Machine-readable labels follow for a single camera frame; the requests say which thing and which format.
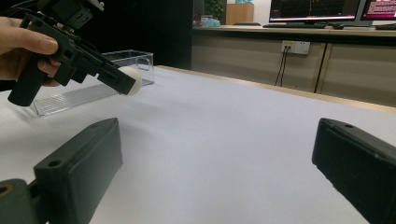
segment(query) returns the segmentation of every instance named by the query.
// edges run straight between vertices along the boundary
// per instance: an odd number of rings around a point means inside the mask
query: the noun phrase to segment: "clear acrylic box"
[[[103,54],[108,60],[119,66],[131,66],[142,76],[142,87],[154,83],[153,53],[139,50],[121,50]],[[34,99],[30,108],[39,116],[45,117],[77,106],[105,99],[118,94],[107,85],[100,83],[78,90],[55,93]]]

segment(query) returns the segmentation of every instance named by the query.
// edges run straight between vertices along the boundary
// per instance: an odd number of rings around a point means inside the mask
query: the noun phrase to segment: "finger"
[[[53,54],[58,50],[55,39],[19,27],[0,29],[0,49],[24,48],[39,54]]]
[[[57,87],[59,85],[60,84],[57,81],[55,81],[52,77],[48,77],[43,83],[43,86],[46,87]]]
[[[18,27],[21,25],[22,20],[10,17],[0,17],[0,25]]]
[[[54,65],[52,62],[41,60],[37,63],[37,67],[38,69],[49,74],[50,76],[55,76],[56,72],[58,71],[59,64],[56,63]]]

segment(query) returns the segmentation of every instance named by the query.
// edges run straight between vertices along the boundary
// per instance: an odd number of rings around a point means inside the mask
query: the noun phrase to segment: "computer monitor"
[[[269,22],[354,21],[360,0],[271,0]]]
[[[367,0],[362,21],[396,21],[396,0]]]

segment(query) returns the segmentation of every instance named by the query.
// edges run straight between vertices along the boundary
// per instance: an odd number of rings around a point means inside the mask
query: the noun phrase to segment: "wooden desk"
[[[44,118],[0,92],[0,179],[32,181],[33,166],[53,150],[118,118],[124,164],[91,224],[367,223],[311,162],[318,120],[346,121],[396,145],[395,108],[166,67],[155,73],[133,97]]]
[[[395,31],[195,28],[191,69],[274,85],[282,40],[311,45],[307,55],[288,54],[283,87],[396,106]]]

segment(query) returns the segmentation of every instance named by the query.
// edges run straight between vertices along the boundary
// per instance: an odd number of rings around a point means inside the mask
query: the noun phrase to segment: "white tabletop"
[[[312,164],[318,121],[348,122],[396,145],[392,108],[342,105],[160,67],[155,76],[135,96],[44,118],[1,92],[0,180],[32,181],[33,166],[53,150],[96,121],[118,118],[124,164],[92,224],[367,223]]]

